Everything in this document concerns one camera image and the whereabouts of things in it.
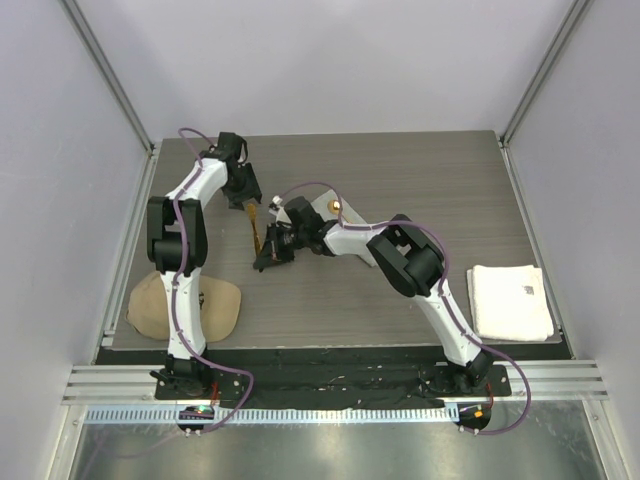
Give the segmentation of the grey cloth napkin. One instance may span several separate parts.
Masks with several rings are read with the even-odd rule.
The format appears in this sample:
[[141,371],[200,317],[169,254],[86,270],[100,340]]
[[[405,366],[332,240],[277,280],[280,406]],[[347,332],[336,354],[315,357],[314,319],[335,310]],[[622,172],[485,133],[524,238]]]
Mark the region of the grey cloth napkin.
[[[337,213],[329,210],[329,203],[337,200],[342,209]],[[336,223],[324,237],[324,243],[335,256],[354,255],[359,257],[369,267],[375,268],[377,262],[367,248],[367,243],[377,233],[377,230],[366,228],[354,229],[354,226],[364,226],[365,220],[348,204],[346,200],[339,200],[332,191],[326,191],[311,202],[313,208],[323,220],[337,220],[341,213],[342,224]]]

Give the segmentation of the green handled gold utensil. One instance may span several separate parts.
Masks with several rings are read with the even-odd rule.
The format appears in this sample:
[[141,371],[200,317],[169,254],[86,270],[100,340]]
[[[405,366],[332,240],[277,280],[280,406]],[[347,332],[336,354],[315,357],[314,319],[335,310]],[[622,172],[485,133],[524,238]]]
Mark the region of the green handled gold utensil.
[[337,213],[338,211],[340,211],[342,209],[342,204],[337,201],[337,200],[333,200],[329,203],[329,210]]

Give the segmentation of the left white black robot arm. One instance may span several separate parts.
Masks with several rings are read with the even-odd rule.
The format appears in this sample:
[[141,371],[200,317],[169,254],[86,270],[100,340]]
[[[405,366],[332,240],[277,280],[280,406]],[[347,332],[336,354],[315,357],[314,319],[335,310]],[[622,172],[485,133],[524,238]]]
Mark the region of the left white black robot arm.
[[213,385],[212,362],[200,319],[200,274],[208,255],[204,209],[222,192],[231,209],[262,199],[252,164],[241,158],[195,162],[185,179],[147,204],[147,255],[166,294],[169,344],[163,374],[190,398],[205,397]]

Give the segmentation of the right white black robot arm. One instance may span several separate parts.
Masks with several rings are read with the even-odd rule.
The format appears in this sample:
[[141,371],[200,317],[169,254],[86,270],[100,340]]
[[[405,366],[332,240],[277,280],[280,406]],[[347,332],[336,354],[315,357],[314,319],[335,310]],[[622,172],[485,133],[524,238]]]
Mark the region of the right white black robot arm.
[[296,251],[305,248],[321,256],[359,256],[378,267],[390,286],[412,299],[431,324],[455,389],[472,395],[486,385],[493,356],[453,299],[444,252],[424,228],[403,214],[378,224],[341,223],[320,216],[275,221],[267,227],[253,268],[262,271],[289,263]]

